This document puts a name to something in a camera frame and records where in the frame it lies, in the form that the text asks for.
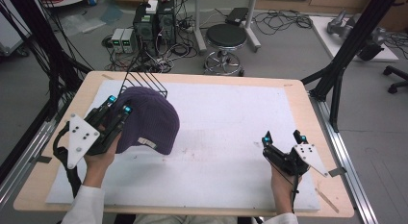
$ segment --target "white sleeve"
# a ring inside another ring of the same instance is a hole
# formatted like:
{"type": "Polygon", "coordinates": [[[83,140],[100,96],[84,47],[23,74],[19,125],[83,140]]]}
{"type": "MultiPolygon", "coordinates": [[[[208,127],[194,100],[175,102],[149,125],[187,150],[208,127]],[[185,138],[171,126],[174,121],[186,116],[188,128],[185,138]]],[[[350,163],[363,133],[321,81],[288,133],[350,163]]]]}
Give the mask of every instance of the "white sleeve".
{"type": "Polygon", "coordinates": [[[297,217],[291,212],[282,213],[264,222],[265,224],[297,224],[297,217]]]}
{"type": "Polygon", "coordinates": [[[101,188],[81,186],[62,224],[101,224],[104,199],[101,188]]]}

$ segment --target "person's left hand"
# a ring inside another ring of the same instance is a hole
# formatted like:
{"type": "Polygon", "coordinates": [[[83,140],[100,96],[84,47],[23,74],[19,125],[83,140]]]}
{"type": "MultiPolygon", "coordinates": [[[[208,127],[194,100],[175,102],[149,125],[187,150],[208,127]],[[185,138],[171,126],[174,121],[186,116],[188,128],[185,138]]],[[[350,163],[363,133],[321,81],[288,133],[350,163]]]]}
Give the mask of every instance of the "person's left hand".
{"type": "Polygon", "coordinates": [[[85,155],[84,159],[87,163],[87,174],[83,182],[87,187],[101,187],[103,178],[109,165],[114,162],[117,143],[119,142],[121,134],[119,134],[112,142],[111,147],[104,154],[100,155],[85,155]]]}

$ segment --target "gray floor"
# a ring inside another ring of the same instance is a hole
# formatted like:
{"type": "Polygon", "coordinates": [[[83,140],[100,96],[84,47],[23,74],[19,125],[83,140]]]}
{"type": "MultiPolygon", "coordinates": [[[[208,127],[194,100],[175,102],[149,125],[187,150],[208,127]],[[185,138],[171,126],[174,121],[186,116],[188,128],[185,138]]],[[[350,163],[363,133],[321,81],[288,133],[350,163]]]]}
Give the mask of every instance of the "gray floor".
{"type": "MultiPolygon", "coordinates": [[[[83,13],[88,19],[100,17],[111,5],[101,2],[90,8],[85,4],[66,7],[61,16],[83,13]]],[[[215,12],[202,14],[202,19],[215,12]]],[[[101,40],[115,28],[131,26],[133,15],[124,13],[118,21],[105,25],[90,34],[70,37],[84,58],[95,68],[109,64],[109,54],[101,40]]],[[[215,21],[221,17],[214,16],[215,21]]],[[[292,26],[273,36],[253,31],[262,44],[257,53],[250,44],[238,50],[245,69],[245,77],[302,79],[324,68],[330,57],[313,30],[292,26]]],[[[393,49],[400,61],[393,66],[408,71],[408,61],[400,51],[393,49]]],[[[175,62],[170,73],[202,74],[204,56],[175,62]]],[[[390,84],[399,82],[396,75],[384,76],[386,62],[352,62],[345,72],[340,104],[339,129],[354,163],[364,190],[369,197],[379,223],[408,223],[408,180],[405,163],[408,157],[408,87],[397,94],[387,92],[390,84]]],[[[10,57],[0,63],[0,162],[8,156],[25,130],[48,99],[48,79],[34,57],[10,57]]],[[[316,83],[306,86],[312,89],[316,83]]],[[[56,223],[63,213],[18,212],[13,199],[18,189],[0,211],[0,223],[56,223]]],[[[113,223],[113,214],[107,214],[104,223],[113,223]]],[[[306,218],[300,223],[360,223],[358,214],[352,218],[306,218]]]]}

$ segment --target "cap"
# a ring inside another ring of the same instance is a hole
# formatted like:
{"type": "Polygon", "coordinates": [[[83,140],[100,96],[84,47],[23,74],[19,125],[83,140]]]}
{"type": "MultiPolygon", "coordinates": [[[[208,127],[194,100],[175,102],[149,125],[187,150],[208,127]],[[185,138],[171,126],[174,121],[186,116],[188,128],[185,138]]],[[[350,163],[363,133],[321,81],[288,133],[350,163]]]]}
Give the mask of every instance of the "cap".
{"type": "Polygon", "coordinates": [[[116,152],[123,153],[130,146],[147,145],[160,154],[170,154],[180,119],[164,96],[149,87],[128,87],[111,106],[111,117],[125,105],[132,112],[125,121],[116,152]]]}

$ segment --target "black pole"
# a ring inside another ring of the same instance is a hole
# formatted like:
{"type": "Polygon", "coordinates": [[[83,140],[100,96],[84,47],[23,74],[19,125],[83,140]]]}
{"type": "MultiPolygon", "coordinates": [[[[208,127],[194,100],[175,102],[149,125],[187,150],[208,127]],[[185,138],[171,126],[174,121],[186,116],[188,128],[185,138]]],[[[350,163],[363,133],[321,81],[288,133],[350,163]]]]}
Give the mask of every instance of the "black pole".
{"type": "Polygon", "coordinates": [[[370,0],[370,3],[345,39],[333,61],[321,71],[301,80],[306,85],[320,78],[318,85],[310,91],[310,95],[320,101],[324,101],[327,93],[333,88],[330,124],[336,132],[339,132],[337,121],[344,72],[357,52],[363,48],[366,39],[369,38],[369,35],[390,9],[394,1],[370,0]]]}

